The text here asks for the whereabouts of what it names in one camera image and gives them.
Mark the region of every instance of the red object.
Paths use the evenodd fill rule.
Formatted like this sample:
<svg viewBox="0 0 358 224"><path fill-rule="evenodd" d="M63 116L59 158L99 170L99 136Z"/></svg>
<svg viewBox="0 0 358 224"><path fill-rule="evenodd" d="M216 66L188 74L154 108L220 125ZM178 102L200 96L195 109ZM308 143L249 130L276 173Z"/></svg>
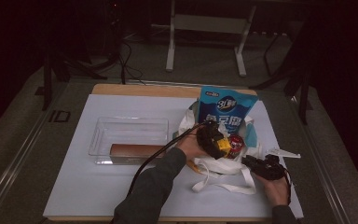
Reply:
<svg viewBox="0 0 358 224"><path fill-rule="evenodd" d="M228 141L231 145L231 150L228 152L227 157L229 159L234 159L240 154L242 148L245 146L245 143L243 142L243 139L236 134L231 134Z"/></svg>

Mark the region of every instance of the human hand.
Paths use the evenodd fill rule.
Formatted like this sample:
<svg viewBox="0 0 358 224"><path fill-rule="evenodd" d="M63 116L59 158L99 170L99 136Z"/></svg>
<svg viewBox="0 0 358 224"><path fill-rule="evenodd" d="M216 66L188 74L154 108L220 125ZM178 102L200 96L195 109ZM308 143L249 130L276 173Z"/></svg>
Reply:
<svg viewBox="0 0 358 224"><path fill-rule="evenodd" d="M176 147L181 149L188 161L193 160L196 157L207 156L208 154L199 146L197 142L197 129L184 136L176 144Z"/></svg>
<svg viewBox="0 0 358 224"><path fill-rule="evenodd" d="M278 180L267 180L259 175L255 175L264 185L264 191L266 192L269 203L274 207L277 205L289 204L289 185L284 177Z"/></svg>

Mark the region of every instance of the transparent tray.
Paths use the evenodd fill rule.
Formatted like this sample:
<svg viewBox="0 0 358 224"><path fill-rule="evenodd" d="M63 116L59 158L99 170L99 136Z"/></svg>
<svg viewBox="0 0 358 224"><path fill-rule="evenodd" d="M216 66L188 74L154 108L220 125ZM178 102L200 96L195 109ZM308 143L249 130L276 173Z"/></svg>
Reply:
<svg viewBox="0 0 358 224"><path fill-rule="evenodd" d="M148 156L122 152L112 156L111 151L115 150L112 145L163 147L167 143L167 119L98 118L89 154L95 157L97 164L135 164L142 163Z"/></svg>

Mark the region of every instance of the person's arm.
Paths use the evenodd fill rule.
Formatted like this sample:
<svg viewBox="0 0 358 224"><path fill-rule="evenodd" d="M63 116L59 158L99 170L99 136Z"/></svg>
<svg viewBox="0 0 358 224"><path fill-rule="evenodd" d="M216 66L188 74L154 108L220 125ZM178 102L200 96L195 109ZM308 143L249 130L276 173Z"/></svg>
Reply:
<svg viewBox="0 0 358 224"><path fill-rule="evenodd" d="M272 206L272 224L297 224L295 215L289 207L289 186L286 179L267 180L259 175L255 176L264 184L269 203Z"/></svg>
<svg viewBox="0 0 358 224"><path fill-rule="evenodd" d="M185 136L158 162L143 171L135 182L132 194L115 209L114 223L155 224L161 207L171 193L173 180L186 161L206 155L197 144L195 131Z"/></svg>

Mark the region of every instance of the blue snack bag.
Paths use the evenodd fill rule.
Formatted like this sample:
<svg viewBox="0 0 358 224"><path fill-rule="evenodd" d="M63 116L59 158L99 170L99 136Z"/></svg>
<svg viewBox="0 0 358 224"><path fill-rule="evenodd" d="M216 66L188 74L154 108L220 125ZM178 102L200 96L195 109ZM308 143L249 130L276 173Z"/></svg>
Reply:
<svg viewBox="0 0 358 224"><path fill-rule="evenodd" d="M235 133L257 100L256 94L204 86L201 88L198 122L212 119L224 123L228 133Z"/></svg>

